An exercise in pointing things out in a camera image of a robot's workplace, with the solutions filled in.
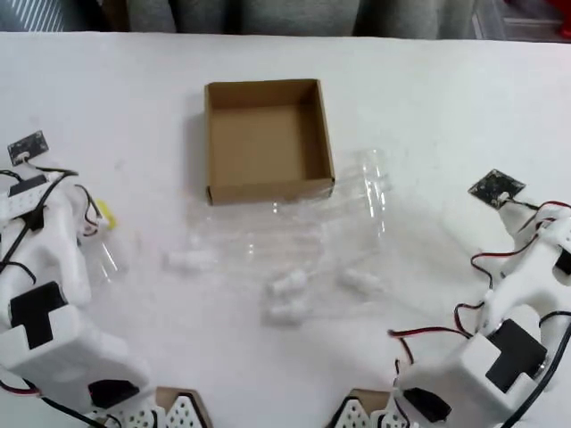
open cardboard box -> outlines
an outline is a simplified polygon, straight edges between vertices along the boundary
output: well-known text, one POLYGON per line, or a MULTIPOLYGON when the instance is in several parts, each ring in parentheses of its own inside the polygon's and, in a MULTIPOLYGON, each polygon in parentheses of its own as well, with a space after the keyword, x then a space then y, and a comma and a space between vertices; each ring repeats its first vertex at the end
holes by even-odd
POLYGON ((318 80, 210 83, 205 104, 212 204, 331 192, 335 172, 318 80))

white table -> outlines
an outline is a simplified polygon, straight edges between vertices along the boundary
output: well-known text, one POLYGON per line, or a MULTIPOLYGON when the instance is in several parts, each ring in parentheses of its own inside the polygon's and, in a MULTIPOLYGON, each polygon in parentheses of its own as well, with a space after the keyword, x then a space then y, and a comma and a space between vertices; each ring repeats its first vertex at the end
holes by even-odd
MULTIPOLYGON (((98 292, 89 313, 144 355, 160 384, 199 390, 217 428, 322 426, 351 387, 389 387, 401 350, 385 329, 418 324, 386 314, 278 330, 261 325, 257 293, 164 273, 161 255, 183 242, 187 199, 203 195, 206 83, 322 80, 334 157, 383 148, 394 194, 466 250, 452 256, 438 236, 410 241, 415 259, 394 279, 416 297, 447 283, 474 299, 485 283, 468 251, 510 248, 496 214, 466 193, 490 169, 571 200, 568 45, 2 34, 0 62, 3 144, 43 129, 54 157, 81 172, 136 243, 129 280, 98 292)), ((415 350, 435 341, 418 339, 415 350)), ((536 403, 530 425, 571 416, 564 385, 536 403)), ((75 426, 23 400, 0 393, 6 426, 75 426)))

